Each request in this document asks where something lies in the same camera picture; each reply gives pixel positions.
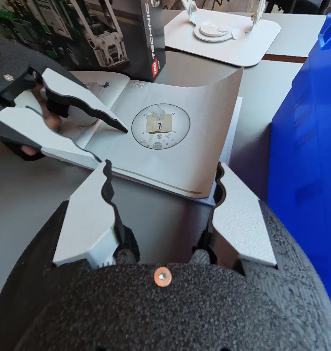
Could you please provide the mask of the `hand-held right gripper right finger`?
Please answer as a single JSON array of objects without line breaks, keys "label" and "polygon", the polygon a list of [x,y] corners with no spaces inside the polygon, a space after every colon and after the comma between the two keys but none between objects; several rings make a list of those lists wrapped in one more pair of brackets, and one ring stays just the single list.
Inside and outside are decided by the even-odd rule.
[{"label": "hand-held right gripper right finger", "polygon": [[225,267],[240,259],[275,267],[277,260],[259,198],[224,163],[216,174],[215,207],[208,220],[208,246]]}]

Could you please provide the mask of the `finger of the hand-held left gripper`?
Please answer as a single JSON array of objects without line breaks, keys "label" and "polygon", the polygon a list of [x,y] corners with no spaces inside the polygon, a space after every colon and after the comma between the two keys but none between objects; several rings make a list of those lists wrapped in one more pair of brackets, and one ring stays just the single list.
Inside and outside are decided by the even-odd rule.
[{"label": "finger of the hand-held left gripper", "polygon": [[0,111],[0,138],[38,149],[43,155],[87,169],[96,169],[101,160],[78,147],[45,123],[31,108],[6,107]]},{"label": "finger of the hand-held left gripper", "polygon": [[46,68],[42,81],[49,100],[67,106],[79,108],[89,117],[100,119],[109,126],[128,133],[128,128],[112,113],[90,90],[69,78]]}]

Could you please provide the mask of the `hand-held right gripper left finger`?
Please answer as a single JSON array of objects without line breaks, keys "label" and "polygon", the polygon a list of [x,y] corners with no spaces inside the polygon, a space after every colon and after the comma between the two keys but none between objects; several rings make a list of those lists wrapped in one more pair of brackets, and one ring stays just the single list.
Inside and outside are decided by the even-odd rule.
[{"label": "hand-held right gripper left finger", "polygon": [[53,257],[56,266],[82,259],[93,269],[116,264],[120,217],[111,181],[111,162],[102,161],[70,196]]}]

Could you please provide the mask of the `white instruction booklet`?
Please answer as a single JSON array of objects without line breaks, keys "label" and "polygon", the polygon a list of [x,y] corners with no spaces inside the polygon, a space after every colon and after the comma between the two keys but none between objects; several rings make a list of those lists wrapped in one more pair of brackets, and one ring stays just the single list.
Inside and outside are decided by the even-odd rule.
[{"label": "white instruction booklet", "polygon": [[181,87],[114,72],[71,71],[128,128],[103,121],[77,126],[62,121],[61,134],[110,160],[114,175],[187,198],[211,195],[238,98],[243,68],[209,85]]}]

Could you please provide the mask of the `black lego set box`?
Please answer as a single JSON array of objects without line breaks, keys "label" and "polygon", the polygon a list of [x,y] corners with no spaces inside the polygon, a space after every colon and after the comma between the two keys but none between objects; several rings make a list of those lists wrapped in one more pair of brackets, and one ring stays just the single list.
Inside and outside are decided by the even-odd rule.
[{"label": "black lego set box", "polygon": [[0,36],[71,71],[154,82],[166,63],[156,0],[0,0]]}]

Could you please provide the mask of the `person's left hand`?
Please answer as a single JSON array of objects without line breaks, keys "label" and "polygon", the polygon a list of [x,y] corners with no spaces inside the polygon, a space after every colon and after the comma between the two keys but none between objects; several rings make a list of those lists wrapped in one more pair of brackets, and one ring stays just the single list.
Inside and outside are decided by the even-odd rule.
[{"label": "person's left hand", "polygon": [[[60,125],[62,123],[61,118],[58,115],[56,115],[55,113],[50,112],[46,108],[46,105],[42,105],[42,113],[43,113],[43,118],[44,118],[47,126],[50,129],[52,129],[54,132],[59,133],[60,128],[61,128]],[[28,156],[35,156],[39,152],[35,148],[30,147],[30,146],[21,146],[20,149],[24,154],[26,154]]]}]

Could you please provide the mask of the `blue plastic bin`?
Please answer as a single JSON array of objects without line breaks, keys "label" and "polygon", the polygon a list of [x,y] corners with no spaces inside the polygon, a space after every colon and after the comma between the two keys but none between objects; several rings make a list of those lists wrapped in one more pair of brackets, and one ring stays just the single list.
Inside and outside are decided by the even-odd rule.
[{"label": "blue plastic bin", "polygon": [[268,205],[331,300],[331,13],[271,122]]}]

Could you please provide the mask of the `white stand base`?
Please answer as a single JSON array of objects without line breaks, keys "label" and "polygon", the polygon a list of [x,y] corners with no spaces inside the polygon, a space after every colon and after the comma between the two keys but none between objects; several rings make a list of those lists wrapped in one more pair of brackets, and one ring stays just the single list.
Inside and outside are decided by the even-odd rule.
[{"label": "white stand base", "polygon": [[266,1],[259,1],[250,17],[182,3],[185,10],[164,27],[166,47],[236,67],[257,65],[281,29],[262,19]]}]

